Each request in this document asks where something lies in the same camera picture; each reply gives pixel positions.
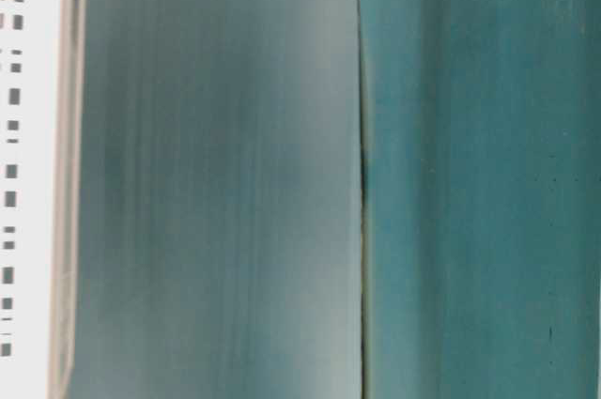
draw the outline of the teal surface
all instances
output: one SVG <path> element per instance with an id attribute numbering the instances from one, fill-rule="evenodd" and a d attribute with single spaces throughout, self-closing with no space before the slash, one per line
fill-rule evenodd
<path id="1" fill-rule="evenodd" d="M 601 0 L 361 0 L 367 397 L 594 399 Z"/>
<path id="2" fill-rule="evenodd" d="M 88 0 L 71 399 L 357 399 L 356 0 Z"/>

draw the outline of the gray-blue surface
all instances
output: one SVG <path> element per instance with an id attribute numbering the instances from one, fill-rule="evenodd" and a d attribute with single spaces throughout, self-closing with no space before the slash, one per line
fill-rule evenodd
<path id="1" fill-rule="evenodd" d="M 601 0 L 361 0 L 368 397 L 596 399 Z"/>
<path id="2" fill-rule="evenodd" d="M 355 0 L 88 0 L 71 399 L 360 395 Z"/>

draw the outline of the teal painted wood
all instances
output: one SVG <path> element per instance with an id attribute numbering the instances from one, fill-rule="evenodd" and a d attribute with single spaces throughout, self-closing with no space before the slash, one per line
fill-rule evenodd
<path id="1" fill-rule="evenodd" d="M 361 0 L 371 399 L 596 398 L 601 0 Z"/>
<path id="2" fill-rule="evenodd" d="M 71 399 L 357 399 L 356 0 L 89 0 Z"/>

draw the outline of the teal panel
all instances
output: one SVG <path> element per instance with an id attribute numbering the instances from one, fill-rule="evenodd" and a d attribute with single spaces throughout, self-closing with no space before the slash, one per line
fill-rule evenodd
<path id="1" fill-rule="evenodd" d="M 358 399 L 356 0 L 88 0 L 71 399 Z"/>
<path id="2" fill-rule="evenodd" d="M 361 0 L 369 398 L 596 398 L 599 3 Z"/>

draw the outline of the blurry surface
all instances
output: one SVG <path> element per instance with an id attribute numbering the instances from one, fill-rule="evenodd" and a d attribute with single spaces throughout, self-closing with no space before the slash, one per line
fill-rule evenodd
<path id="1" fill-rule="evenodd" d="M 361 0 L 369 397 L 596 397 L 599 0 Z"/>
<path id="2" fill-rule="evenodd" d="M 355 0 L 88 0 L 71 399 L 360 393 Z"/>

